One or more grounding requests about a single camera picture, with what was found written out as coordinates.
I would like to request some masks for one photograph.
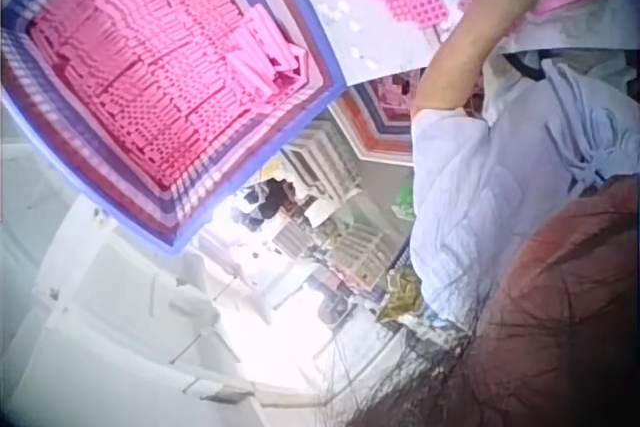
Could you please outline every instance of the person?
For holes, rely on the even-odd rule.
[[[560,57],[491,127],[458,109],[535,2],[474,0],[422,80],[412,260],[466,334],[403,358],[347,427],[640,424],[638,105]]]
[[[412,109],[411,258],[425,302],[470,331],[518,249],[587,189],[640,171],[640,110],[623,92],[545,59],[491,126],[465,114],[483,63],[537,0],[473,0]]]
[[[346,427],[640,425],[637,279],[638,182],[614,180],[530,237],[472,334],[403,357]]]

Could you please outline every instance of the white shirt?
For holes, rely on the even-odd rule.
[[[412,127],[414,269],[425,302],[471,328],[518,249],[585,188],[640,171],[640,110],[599,80],[544,61],[547,79],[489,127],[462,109]]]

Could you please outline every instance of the dark hair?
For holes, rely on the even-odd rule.
[[[637,272],[628,268],[637,265],[637,247],[634,254],[630,245],[637,238],[637,212],[616,214],[609,226],[545,266],[534,279],[540,286],[532,290],[531,299],[535,293],[538,302],[554,304],[549,296],[540,299],[545,292],[541,289],[554,292],[561,315],[541,315],[529,298],[479,301],[481,314],[470,335],[435,356],[403,356],[346,426],[640,425]],[[624,276],[579,277],[576,267],[596,258],[592,256],[598,249],[621,245]],[[584,307],[581,296],[597,289],[617,293],[589,315],[577,315],[576,306],[582,302]],[[506,310],[515,315],[503,315]],[[496,371],[509,362],[505,352],[526,352],[531,358],[520,355],[521,364],[511,366],[512,375],[500,377]],[[535,356],[546,359],[544,368],[536,370],[541,362]]]

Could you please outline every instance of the sleeve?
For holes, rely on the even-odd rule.
[[[476,279],[468,278],[467,269],[478,261],[477,233],[468,217],[471,206],[481,202],[482,182],[490,174],[489,127],[459,109],[421,112],[412,130],[413,268],[425,302],[443,319],[464,326],[475,292],[467,284]]]
[[[429,251],[464,218],[477,196],[489,153],[489,126],[455,111],[421,111],[412,126],[413,195]]]

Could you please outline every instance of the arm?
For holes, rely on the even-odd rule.
[[[412,109],[455,110],[466,102],[482,64],[537,0],[474,0],[418,86]]]

